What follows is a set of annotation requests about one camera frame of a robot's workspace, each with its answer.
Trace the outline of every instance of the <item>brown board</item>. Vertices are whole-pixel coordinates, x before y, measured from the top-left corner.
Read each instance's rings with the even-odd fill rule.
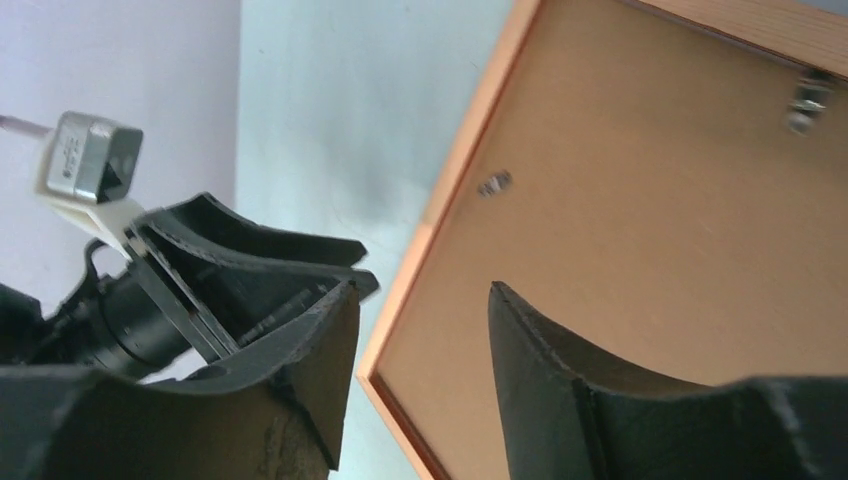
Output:
[[[798,78],[621,2],[541,2],[360,372],[419,473],[508,478],[494,280],[674,377],[848,372],[848,94],[801,137],[784,123]],[[512,185],[479,195],[501,171]]]

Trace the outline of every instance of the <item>light blue surface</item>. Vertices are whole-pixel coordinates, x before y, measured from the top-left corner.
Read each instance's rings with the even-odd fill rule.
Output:
[[[237,209],[365,243],[383,290],[363,306],[359,356],[511,2],[243,5]],[[355,381],[332,478],[416,478]]]

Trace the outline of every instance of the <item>white wall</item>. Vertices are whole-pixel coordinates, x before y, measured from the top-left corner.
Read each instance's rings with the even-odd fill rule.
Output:
[[[359,355],[511,4],[244,3],[237,207],[365,243],[383,291],[363,305]],[[416,478],[355,381],[331,477]]]
[[[65,110],[144,130],[131,195],[210,191],[232,205],[238,0],[0,0],[0,114]],[[0,131],[0,282],[46,312],[76,285],[88,238],[30,194],[34,144]]]

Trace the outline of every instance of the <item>small metal object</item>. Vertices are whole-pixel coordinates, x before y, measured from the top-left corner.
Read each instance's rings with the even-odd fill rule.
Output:
[[[65,112],[56,127],[47,188],[94,204],[126,197],[143,136],[113,120]]]
[[[832,91],[831,77],[825,72],[810,70],[801,77],[786,114],[789,129],[799,135],[806,135],[827,108]]]
[[[481,197],[487,198],[503,192],[509,188],[510,185],[512,185],[512,175],[504,170],[492,175],[488,180],[477,187],[477,193],[479,193]]]

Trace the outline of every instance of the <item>gray floor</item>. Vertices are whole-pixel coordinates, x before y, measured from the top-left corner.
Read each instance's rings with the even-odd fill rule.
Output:
[[[244,2],[236,206],[366,244],[384,288],[363,307],[359,354],[510,6]],[[355,382],[345,428],[333,478],[416,478]]]

